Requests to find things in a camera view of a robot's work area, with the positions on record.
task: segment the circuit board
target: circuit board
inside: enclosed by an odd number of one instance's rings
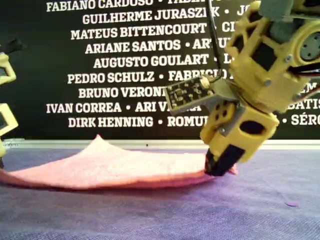
[[[165,88],[166,101],[172,114],[204,104],[214,96],[210,82],[205,76],[191,78]]]

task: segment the black banner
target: black banner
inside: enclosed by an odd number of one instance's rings
[[[213,1],[224,53],[250,0]],[[6,138],[198,139],[208,112],[171,116],[163,86],[216,72],[203,0],[5,0],[0,43],[17,80],[0,86],[19,127]],[[315,86],[306,86],[310,91]],[[319,95],[280,115],[273,139],[320,139]]]

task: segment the black backdrop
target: black backdrop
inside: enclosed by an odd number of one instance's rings
[[[240,16],[237,11],[241,5],[250,0],[222,0],[213,1],[218,7],[219,16],[215,18],[220,38],[231,35],[232,22]],[[150,11],[155,15],[157,10],[202,8],[204,2],[169,4],[168,0],[154,0],[152,5],[109,7],[88,10],[47,12],[47,3],[43,0],[3,0],[0,15],[0,43],[5,43],[18,37],[28,49],[16,52],[10,56],[17,80],[0,86],[0,99],[8,103],[16,116],[19,127],[6,135],[6,138],[25,139],[92,139],[100,134],[106,139],[198,139],[198,126],[168,126],[167,111],[161,111],[158,102],[165,101],[159,97],[124,97],[121,88],[127,87],[161,87],[169,81],[169,71],[214,69],[214,56],[210,49],[193,49],[196,39],[208,38],[208,29],[205,33],[196,34],[169,34],[134,37],[109,37],[100,39],[71,40],[71,30],[88,30],[102,28],[120,28],[151,25],[180,25],[206,23],[206,18],[185,18],[169,20],[151,20],[134,22],[116,22],[104,24],[83,24],[83,15],[101,13],[121,13],[132,11]],[[144,52],[118,52],[103,54],[85,54],[88,44],[115,43],[115,42],[142,42],[155,40],[179,40],[178,50],[157,50]],[[145,67],[109,67],[94,68],[97,58],[141,57],[161,55],[210,54],[207,64],[203,65],[176,65]],[[83,73],[115,73],[115,72],[154,72],[152,82],[122,82],[97,84],[68,84],[68,74]],[[117,88],[119,95],[116,98],[79,98],[78,89],[85,88]],[[273,139],[320,139],[319,138],[319,106],[320,101],[315,99],[299,106],[291,107],[286,114],[279,116],[281,125]],[[156,102],[156,112],[135,112],[137,102]],[[106,103],[118,102],[122,112],[77,113],[76,103]],[[73,103],[73,112],[47,113],[47,104]],[[206,116],[205,109],[190,111],[181,116]],[[152,117],[151,127],[69,127],[69,118],[108,117],[111,121],[116,117]],[[317,125],[309,123],[310,118],[317,117]]]

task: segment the black circuit board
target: black circuit board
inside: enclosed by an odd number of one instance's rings
[[[213,95],[213,91],[204,88],[200,80],[200,77],[196,77],[166,88],[173,109]]]

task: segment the metal frame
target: metal frame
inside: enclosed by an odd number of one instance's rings
[[[6,149],[83,149],[92,140],[6,139]],[[201,140],[105,140],[123,149],[206,150]],[[320,150],[320,140],[267,140],[261,150]]]

